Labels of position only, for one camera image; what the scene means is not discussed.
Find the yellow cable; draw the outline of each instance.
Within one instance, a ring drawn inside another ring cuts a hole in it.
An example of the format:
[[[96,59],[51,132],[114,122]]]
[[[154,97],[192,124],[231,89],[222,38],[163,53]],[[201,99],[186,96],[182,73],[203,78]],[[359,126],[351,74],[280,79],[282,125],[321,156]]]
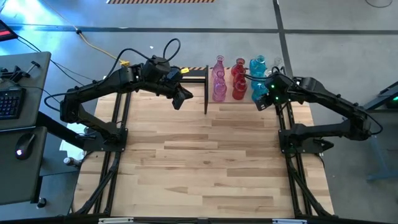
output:
[[[45,0],[43,0],[43,2],[44,2],[44,4],[46,4],[48,7],[50,7],[55,13],[57,13],[63,20],[67,21],[71,26],[73,26],[73,28],[75,28],[76,31],[78,30],[77,27],[76,27],[75,25],[73,25],[67,18],[63,17],[63,16],[62,16],[56,9],[54,9],[49,3],[47,3]],[[80,36],[80,37],[84,40],[84,42],[85,42],[87,45],[89,45],[90,47],[92,47],[92,48],[94,48],[95,50],[98,50],[98,51],[100,51],[100,52],[102,52],[102,53],[108,55],[109,57],[111,57],[111,58],[113,58],[113,59],[117,59],[115,56],[111,55],[111,54],[108,53],[107,51],[105,51],[105,50],[103,50],[103,49],[101,49],[101,48],[99,48],[99,47],[96,47],[96,46],[90,44],[90,43],[86,40],[85,36],[84,36],[82,33],[79,33],[79,36]],[[121,59],[119,59],[119,61],[120,61],[120,64],[121,64],[121,65],[124,65],[124,66],[128,66],[128,65],[130,64],[128,61],[124,61],[124,60],[121,60]]]

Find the wooden tabletop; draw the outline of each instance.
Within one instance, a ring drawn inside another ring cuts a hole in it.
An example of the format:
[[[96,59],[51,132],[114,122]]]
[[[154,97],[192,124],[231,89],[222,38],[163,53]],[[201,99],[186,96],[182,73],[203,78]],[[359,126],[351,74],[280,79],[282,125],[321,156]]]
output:
[[[252,103],[211,103],[204,115],[203,85],[184,87],[195,97],[180,111],[164,96],[133,93],[111,215],[293,217],[275,108],[259,112]],[[95,115],[110,121],[115,99],[116,94],[100,98]],[[293,109],[297,123],[313,124],[308,105],[294,103]],[[94,152],[83,163],[75,210],[97,187],[103,157]],[[303,154],[303,164],[310,190],[333,213],[320,159]],[[299,190],[298,195],[304,211]],[[103,205],[107,196],[106,189]]]

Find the computer mouse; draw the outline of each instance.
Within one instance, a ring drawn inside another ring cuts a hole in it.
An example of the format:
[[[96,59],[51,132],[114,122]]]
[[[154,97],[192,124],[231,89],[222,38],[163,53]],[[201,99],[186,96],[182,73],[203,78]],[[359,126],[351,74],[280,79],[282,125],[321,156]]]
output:
[[[26,133],[18,139],[18,142],[15,145],[15,156],[17,159],[25,160],[29,158],[29,156],[32,154],[34,138],[35,134]]]

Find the blue glass bottle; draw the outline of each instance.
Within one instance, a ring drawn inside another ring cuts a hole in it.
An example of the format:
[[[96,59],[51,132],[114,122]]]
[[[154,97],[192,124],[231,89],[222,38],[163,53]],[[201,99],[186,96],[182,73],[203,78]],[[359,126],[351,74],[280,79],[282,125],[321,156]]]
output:
[[[266,59],[264,56],[259,55],[256,59],[252,59],[250,61],[250,75],[256,78],[263,78],[265,77],[265,72],[267,70],[266,67]],[[254,90],[255,87],[259,84],[259,82],[252,81],[251,88]]]
[[[253,90],[254,90],[253,94],[251,95],[251,99],[253,102],[256,102],[257,98],[259,98],[260,96],[265,95],[269,92],[264,83],[258,83],[253,88]]]

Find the gray floor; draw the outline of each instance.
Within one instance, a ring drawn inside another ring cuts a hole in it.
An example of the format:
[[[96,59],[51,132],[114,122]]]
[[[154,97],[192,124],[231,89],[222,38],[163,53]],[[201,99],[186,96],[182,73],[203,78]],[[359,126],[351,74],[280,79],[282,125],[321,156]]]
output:
[[[151,27],[151,28],[245,28],[276,29],[272,0],[217,0],[213,4],[131,4],[106,5],[98,0],[47,0],[61,14],[79,26]],[[385,9],[368,6],[363,0],[279,0],[285,29],[396,30],[398,2]],[[40,1],[9,0],[0,19],[8,24],[68,25]],[[52,59],[90,78],[100,79],[113,60],[87,47],[73,32],[20,31],[40,50],[50,51]],[[232,66],[237,57],[252,58],[264,54],[273,60],[282,57],[278,34],[234,33],[148,33],[148,32],[86,32],[95,45],[117,54],[133,47],[146,55],[160,55],[173,37],[182,41],[182,48],[172,63],[179,66],[213,65],[219,54]],[[292,70],[296,76],[319,79],[330,91],[360,104],[398,80],[398,35],[293,35],[286,36]],[[0,55],[31,52],[16,40],[0,43]],[[126,53],[132,63],[143,62],[139,56]],[[84,78],[76,77],[88,83]],[[59,93],[76,85],[53,65],[50,66],[45,89]],[[96,102],[85,108],[94,112]],[[40,109],[59,120],[58,114],[44,105]],[[319,105],[311,105],[315,124],[341,121],[341,116]],[[398,120],[392,114],[375,115],[385,126],[380,136],[383,153],[391,168],[398,169],[398,152],[393,151],[394,131]],[[64,155],[57,149],[59,139],[52,137],[47,146],[47,170],[63,170],[57,162]],[[325,153],[325,169],[335,213],[343,218],[379,222],[398,222],[398,183],[396,179],[367,182],[378,166],[369,142],[331,139],[335,147]],[[46,177],[46,184],[75,183],[76,175]],[[65,198],[37,211],[27,205],[0,206],[1,219],[42,217],[66,214],[72,200],[73,185],[60,188]],[[20,208],[24,212],[10,212]]]

